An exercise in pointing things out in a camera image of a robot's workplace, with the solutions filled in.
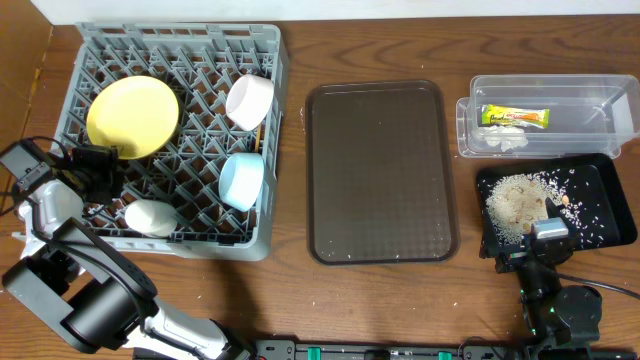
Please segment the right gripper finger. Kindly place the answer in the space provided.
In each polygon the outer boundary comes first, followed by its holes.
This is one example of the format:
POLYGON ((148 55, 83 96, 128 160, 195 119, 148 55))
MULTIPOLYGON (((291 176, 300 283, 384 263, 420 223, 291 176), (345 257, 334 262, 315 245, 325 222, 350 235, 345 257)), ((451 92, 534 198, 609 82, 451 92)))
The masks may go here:
POLYGON ((562 203, 556 205, 551 198, 547 197, 545 199, 545 208, 547 212, 547 217, 549 219, 558 218, 562 220, 564 223, 568 223, 569 220, 564 215, 563 211, 566 209, 566 206, 562 203))
POLYGON ((479 256, 483 259, 495 258, 500 253, 500 241, 496 235, 491 217, 487 212, 482 213, 483 234, 479 256))

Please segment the rice food waste pile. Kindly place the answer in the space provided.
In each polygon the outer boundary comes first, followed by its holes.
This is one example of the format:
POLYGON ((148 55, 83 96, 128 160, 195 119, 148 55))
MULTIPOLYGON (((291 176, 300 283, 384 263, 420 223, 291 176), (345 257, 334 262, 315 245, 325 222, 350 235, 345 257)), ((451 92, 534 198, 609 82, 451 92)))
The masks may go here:
POLYGON ((566 206, 563 213, 577 228, 583 244, 603 241, 598 232, 605 228, 605 217, 588 212, 602 210, 604 202, 590 200, 595 183, 579 181, 577 175, 576 169, 556 169, 510 175, 493 184, 484 180, 485 206, 497 237, 504 244, 511 244, 531 233, 535 222, 548 219, 545 199, 549 197, 556 205, 566 206))

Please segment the yellow round plate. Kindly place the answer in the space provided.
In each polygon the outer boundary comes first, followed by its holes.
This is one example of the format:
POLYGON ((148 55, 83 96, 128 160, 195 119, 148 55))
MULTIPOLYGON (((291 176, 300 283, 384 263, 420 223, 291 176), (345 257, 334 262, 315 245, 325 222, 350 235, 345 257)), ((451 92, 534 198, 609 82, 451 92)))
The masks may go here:
POLYGON ((114 147, 133 160, 157 152, 173 136, 180 102, 164 82, 149 76, 118 80, 92 102, 86 131, 94 145, 114 147))

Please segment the white paper cup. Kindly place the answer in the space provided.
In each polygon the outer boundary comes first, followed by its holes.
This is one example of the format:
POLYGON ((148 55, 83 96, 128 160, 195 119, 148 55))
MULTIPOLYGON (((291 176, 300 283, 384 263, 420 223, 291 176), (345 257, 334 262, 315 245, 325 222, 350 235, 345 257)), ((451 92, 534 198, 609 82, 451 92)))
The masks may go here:
POLYGON ((129 228, 145 236, 166 238, 178 226, 176 214, 168 203, 140 199, 127 206, 125 221, 129 228))

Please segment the white tissue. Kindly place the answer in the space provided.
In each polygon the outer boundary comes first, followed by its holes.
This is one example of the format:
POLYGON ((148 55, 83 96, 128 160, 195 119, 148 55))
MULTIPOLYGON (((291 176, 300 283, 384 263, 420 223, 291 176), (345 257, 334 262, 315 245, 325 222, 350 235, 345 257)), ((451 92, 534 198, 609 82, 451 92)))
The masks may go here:
POLYGON ((488 146, 498 146, 502 152, 528 145, 524 130, 515 126, 483 127, 481 135, 488 146))

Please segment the green snack wrapper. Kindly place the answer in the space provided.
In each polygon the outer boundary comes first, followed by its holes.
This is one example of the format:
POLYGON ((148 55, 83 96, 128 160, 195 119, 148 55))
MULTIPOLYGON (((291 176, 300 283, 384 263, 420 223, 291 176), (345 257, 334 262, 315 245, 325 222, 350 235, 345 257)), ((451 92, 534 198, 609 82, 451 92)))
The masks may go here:
POLYGON ((482 106, 481 123, 483 125, 502 125, 516 127, 549 127, 550 110, 522 109, 502 105, 482 106))

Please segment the light blue bowl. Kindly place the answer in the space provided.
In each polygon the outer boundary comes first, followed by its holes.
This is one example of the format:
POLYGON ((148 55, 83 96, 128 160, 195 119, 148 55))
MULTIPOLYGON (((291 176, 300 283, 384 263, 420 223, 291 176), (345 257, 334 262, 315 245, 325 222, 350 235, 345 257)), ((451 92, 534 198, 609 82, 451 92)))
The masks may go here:
POLYGON ((218 192, 223 203, 247 212, 261 191, 265 163, 258 153, 235 153, 225 162, 218 192))

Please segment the white pink bowl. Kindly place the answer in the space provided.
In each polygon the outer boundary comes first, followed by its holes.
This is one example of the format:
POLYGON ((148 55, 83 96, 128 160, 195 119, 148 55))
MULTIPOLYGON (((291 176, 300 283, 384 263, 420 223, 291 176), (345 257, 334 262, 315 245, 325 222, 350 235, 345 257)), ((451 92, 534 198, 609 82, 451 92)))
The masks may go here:
POLYGON ((274 98, 274 84, 266 78, 245 74, 231 87, 226 115, 242 130, 252 131, 264 120, 274 98))

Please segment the wooden chopstick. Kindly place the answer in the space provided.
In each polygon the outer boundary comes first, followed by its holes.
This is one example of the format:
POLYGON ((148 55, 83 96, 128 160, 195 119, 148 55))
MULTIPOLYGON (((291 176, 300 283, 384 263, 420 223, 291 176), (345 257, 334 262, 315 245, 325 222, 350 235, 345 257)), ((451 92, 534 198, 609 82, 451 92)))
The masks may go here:
POLYGON ((262 128, 263 128, 262 125, 260 125, 256 129, 256 139, 255 139, 256 141, 255 141, 255 145, 254 145, 254 151, 256 153, 260 152, 261 141, 262 141, 261 139, 262 139, 262 133, 263 133, 262 128))

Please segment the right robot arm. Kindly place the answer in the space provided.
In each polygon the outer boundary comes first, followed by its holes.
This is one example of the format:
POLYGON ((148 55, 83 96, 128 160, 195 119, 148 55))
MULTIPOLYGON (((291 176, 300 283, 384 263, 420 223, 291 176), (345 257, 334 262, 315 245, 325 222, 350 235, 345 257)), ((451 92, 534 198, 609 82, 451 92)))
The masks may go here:
POLYGON ((591 359, 590 344, 600 338, 602 297, 590 286, 566 286, 556 267, 577 246, 577 230, 563 207, 545 200, 548 217, 514 244, 503 243, 488 211, 483 212, 480 256, 493 258, 497 273, 515 273, 524 319, 533 333, 513 352, 518 359, 591 359))

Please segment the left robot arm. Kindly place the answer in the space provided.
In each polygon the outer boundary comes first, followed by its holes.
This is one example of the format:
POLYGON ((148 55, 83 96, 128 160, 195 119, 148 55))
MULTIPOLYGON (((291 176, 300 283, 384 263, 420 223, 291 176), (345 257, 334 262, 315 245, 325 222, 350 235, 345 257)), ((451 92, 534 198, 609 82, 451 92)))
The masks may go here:
POLYGON ((161 301, 152 280, 85 225, 85 204, 122 192, 116 148, 80 145, 57 156, 22 139, 1 164, 15 178, 7 195, 27 237, 2 285, 67 344, 86 354, 130 348, 136 359, 255 357, 217 322, 161 301))

